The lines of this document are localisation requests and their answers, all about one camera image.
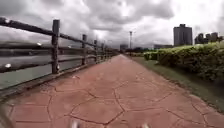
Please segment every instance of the grass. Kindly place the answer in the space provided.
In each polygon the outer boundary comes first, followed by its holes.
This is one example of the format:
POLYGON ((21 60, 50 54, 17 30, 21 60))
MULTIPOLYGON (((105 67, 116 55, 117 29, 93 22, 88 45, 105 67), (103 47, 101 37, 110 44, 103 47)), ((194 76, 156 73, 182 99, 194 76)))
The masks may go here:
POLYGON ((224 113, 224 88, 205 82, 195 75, 158 65, 157 61, 145 61, 143 57, 134 57, 132 59, 171 82, 177 83, 180 87, 189 90, 192 94, 199 96, 209 106, 224 113))

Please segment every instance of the stamped concrete pavement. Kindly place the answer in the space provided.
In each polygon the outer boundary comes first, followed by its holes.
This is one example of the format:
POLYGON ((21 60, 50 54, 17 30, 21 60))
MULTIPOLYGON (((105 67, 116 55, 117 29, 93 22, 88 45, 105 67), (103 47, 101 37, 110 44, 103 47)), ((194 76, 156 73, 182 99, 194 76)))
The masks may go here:
POLYGON ((200 98, 119 55, 5 104, 15 128, 224 128, 200 98))

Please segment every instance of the wooden fence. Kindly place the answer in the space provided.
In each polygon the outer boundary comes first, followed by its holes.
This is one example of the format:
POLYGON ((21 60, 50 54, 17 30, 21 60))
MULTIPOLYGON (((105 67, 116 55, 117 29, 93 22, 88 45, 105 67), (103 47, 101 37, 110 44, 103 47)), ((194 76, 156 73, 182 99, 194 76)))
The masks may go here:
POLYGON ((87 35, 83 34, 82 39, 77 39, 72 36, 60 33, 60 21, 53 20, 52 30, 47 30, 43 28, 39 28, 33 25, 21 23, 18 21, 9 20, 7 18, 0 17, 0 26, 25 30, 29 32, 39 33, 47 36, 51 36, 51 44, 0 44, 1 50, 32 50, 32 51, 41 51, 47 50, 51 54, 51 60, 45 62, 20 62, 20 63, 10 63, 5 65, 0 65, 0 73, 12 72, 16 70, 32 68, 37 66, 44 66, 51 64, 52 73, 51 75, 61 75, 59 70, 59 63, 61 62, 69 62, 75 60, 81 60, 81 66, 88 65, 88 59, 94 59, 97 63, 101 60, 105 60, 113 55, 116 55, 116 50, 107 47, 104 44, 99 44, 97 40, 94 40, 93 43, 87 42, 87 35), (59 38, 70 40, 74 43, 79 43, 81 45, 80 48, 72 47, 72 46, 59 46, 59 38), (59 59, 59 53, 63 53, 61 51, 69 51, 69 55, 79 55, 79 57, 69 58, 69 59, 59 59))

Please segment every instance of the lamp post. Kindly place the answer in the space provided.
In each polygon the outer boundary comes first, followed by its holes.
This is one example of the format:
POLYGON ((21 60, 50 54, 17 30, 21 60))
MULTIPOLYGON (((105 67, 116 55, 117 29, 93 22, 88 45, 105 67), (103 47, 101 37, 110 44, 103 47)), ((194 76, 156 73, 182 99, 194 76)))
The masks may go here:
POLYGON ((132 31, 129 32, 130 34, 130 56, 131 56, 131 48, 132 48, 132 31))

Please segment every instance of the building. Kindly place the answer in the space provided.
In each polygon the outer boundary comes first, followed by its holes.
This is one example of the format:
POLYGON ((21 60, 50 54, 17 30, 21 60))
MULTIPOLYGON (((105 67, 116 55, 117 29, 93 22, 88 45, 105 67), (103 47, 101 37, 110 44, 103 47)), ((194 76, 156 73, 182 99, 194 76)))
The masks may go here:
POLYGON ((173 45, 154 44, 153 46, 153 49, 161 49, 161 48, 173 48, 173 45))
POLYGON ((218 33, 217 32, 213 32, 211 34, 211 42, 216 42, 218 41, 218 33))
POLYGON ((174 46, 192 45, 192 28, 186 27, 185 24, 180 24, 179 27, 174 27, 174 46))
POLYGON ((223 40, 222 36, 219 36, 217 32, 211 34, 206 34, 204 37, 203 33, 198 34, 195 37, 195 44, 207 44, 209 42, 221 42, 223 40))

